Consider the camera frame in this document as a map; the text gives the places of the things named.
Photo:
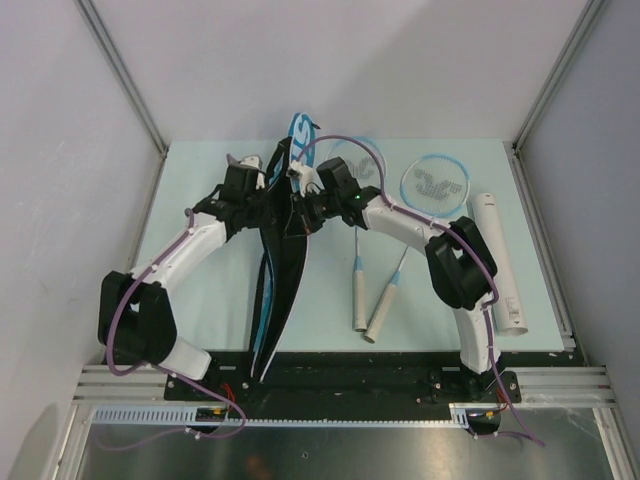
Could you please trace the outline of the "blue sport racket bag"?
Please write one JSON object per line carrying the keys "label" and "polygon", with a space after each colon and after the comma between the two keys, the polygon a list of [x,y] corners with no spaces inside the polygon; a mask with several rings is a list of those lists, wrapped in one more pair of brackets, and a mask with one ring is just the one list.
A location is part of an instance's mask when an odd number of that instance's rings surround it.
{"label": "blue sport racket bag", "polygon": [[299,183],[287,177],[290,164],[300,160],[311,167],[315,151],[302,150],[316,138],[317,126],[304,112],[293,115],[266,170],[270,220],[260,230],[263,255],[254,299],[250,377],[262,382],[275,358],[295,303],[307,260],[308,239],[286,234],[293,213],[291,195]]}

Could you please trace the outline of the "blue badminton racket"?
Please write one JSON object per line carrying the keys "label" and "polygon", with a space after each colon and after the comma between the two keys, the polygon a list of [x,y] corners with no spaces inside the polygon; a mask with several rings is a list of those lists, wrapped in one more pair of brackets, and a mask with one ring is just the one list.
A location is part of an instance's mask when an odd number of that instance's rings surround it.
{"label": "blue badminton racket", "polygon": [[[333,157],[341,157],[351,175],[356,179],[361,188],[380,188],[380,173],[378,165],[372,155],[366,153],[356,144],[346,140],[336,140],[325,155],[328,160]],[[354,233],[354,267],[353,267],[353,329],[355,332],[365,335],[368,328],[368,313],[366,303],[366,277],[361,253],[361,232],[359,227]]]}
{"label": "blue badminton racket", "polygon": [[[450,218],[467,201],[470,175],[457,159],[445,154],[428,154],[417,159],[405,171],[400,181],[400,195],[410,208],[435,218]],[[395,272],[381,294],[371,316],[365,341],[374,344],[393,303],[401,270],[408,253],[404,249]]]}

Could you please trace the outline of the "white shuttlecock tube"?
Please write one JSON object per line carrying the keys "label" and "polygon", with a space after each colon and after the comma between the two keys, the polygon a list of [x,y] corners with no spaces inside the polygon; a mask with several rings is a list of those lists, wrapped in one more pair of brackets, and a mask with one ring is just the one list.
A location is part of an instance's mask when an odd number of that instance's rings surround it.
{"label": "white shuttlecock tube", "polygon": [[491,193],[480,193],[472,198],[471,208],[475,222],[497,265],[494,281],[499,300],[493,306],[496,331],[501,336],[522,336],[528,332],[528,325],[496,197]]}

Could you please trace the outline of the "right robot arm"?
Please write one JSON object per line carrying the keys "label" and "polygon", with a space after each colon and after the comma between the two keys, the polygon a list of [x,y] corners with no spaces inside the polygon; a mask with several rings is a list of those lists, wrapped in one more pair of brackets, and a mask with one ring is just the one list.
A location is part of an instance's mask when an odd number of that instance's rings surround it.
{"label": "right robot arm", "polygon": [[496,262],[476,223],[461,216],[440,223],[401,206],[386,194],[381,164],[379,180],[363,187],[346,162],[331,158],[316,168],[299,161],[287,168],[294,185],[295,232],[310,235],[328,219],[385,234],[425,256],[438,298],[454,312],[460,338],[463,393],[484,401],[497,389],[500,352],[490,309],[499,300]]}

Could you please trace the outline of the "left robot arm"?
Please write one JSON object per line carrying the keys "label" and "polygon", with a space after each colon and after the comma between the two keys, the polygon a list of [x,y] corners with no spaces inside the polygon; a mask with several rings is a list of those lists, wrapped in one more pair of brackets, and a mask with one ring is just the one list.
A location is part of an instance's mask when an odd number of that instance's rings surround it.
{"label": "left robot arm", "polygon": [[199,399],[219,392],[221,376],[209,368],[211,355],[179,335],[171,296],[209,255],[264,219],[267,180],[260,157],[227,160],[224,181],[185,210],[185,227],[160,254],[127,273],[112,271],[103,279],[98,337],[114,375],[125,376],[150,364],[186,377],[187,389]]}

